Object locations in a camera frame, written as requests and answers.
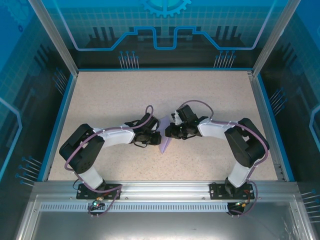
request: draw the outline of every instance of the grid pattern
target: grid pattern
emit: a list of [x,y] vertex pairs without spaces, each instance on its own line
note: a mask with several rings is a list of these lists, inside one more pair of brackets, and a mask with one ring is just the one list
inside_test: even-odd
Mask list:
[[[14,103],[26,76],[40,73],[41,68],[34,60],[37,51],[41,51],[40,44],[45,47],[52,45],[45,29],[34,16],[0,72],[0,96],[9,104]],[[8,113],[9,110],[0,104],[0,128]]]
[[305,74],[310,83],[310,89],[320,102],[320,50],[304,23],[296,14],[292,16],[277,47],[279,48],[281,45],[287,45],[288,43],[291,44],[294,53],[297,55],[297,60],[290,68],[291,71],[297,74]]
[[[270,7],[244,7],[244,6],[188,6],[180,14],[167,18],[156,17],[150,14],[143,7],[105,7],[105,8],[63,8],[61,12],[70,28],[78,47],[85,48],[90,41],[89,35],[94,36],[93,28],[96,27],[99,35],[103,36],[101,27],[112,27],[114,36],[119,38],[129,28],[137,26],[161,27],[161,38],[171,38],[170,27],[197,26],[210,36],[215,37],[218,26],[221,31],[218,39],[223,38],[226,26],[229,26],[226,39],[230,39],[233,26],[237,26],[235,36],[241,34],[240,40],[246,47],[251,47],[266,19]],[[262,34],[259,44],[263,45],[271,30],[273,29],[283,8],[276,7],[270,16],[268,24]],[[69,39],[65,27],[59,20],[55,9],[49,9],[51,17],[57,24],[57,28],[64,39]],[[107,31],[107,38],[111,39],[110,31]]]

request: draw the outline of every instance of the speckled work surface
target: speckled work surface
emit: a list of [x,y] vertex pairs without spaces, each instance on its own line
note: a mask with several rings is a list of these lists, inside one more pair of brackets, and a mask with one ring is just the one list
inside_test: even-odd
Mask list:
[[[216,120],[239,121],[247,117],[263,132],[245,71],[80,72],[58,149],[83,123],[96,128],[119,126],[140,119],[149,104],[160,119],[191,99],[211,105]],[[200,103],[190,106],[198,117],[210,115]],[[49,180],[76,179],[64,164],[57,151]],[[105,180],[112,181],[211,181],[224,180],[234,164],[226,141],[194,137],[173,139],[164,154],[158,146],[107,147],[101,150],[94,166]],[[270,156],[251,178],[277,179]]]

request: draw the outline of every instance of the enclosure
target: enclosure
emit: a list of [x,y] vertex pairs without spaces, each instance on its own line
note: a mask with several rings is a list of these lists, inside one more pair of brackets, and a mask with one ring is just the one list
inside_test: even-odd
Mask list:
[[[318,239],[319,8],[316,0],[1,1],[1,239]],[[188,100],[209,104],[216,121],[249,118],[267,139],[269,157],[250,178],[250,214],[231,217],[238,200],[211,196],[236,162],[227,142],[193,137],[172,139],[164,153],[102,149],[95,168],[123,187],[91,219],[92,200],[77,199],[77,176],[64,169],[63,143],[81,124],[120,126],[147,105],[162,119]]]

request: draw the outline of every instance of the black mounting bracket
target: black mounting bracket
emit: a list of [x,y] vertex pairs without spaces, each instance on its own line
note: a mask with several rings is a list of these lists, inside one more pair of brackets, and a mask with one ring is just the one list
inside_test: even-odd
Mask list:
[[255,193],[252,184],[245,183],[241,187],[236,189],[236,193],[233,197],[226,191],[226,185],[224,183],[211,183],[209,184],[209,193],[211,200],[247,200],[250,196],[250,200],[255,199]]
[[[104,190],[108,190],[108,189],[113,189],[116,188],[118,186],[120,186],[121,184],[105,184]],[[76,199],[85,199],[85,200],[95,200],[98,197],[101,197],[104,193],[97,193],[94,191],[89,190],[83,183],[79,184],[78,186],[78,191],[76,193]],[[117,191],[111,191],[109,194],[104,195],[103,199],[104,200],[113,200],[115,198],[117,194]],[[119,195],[116,197],[117,200],[120,199],[120,195],[121,192],[119,193]]]

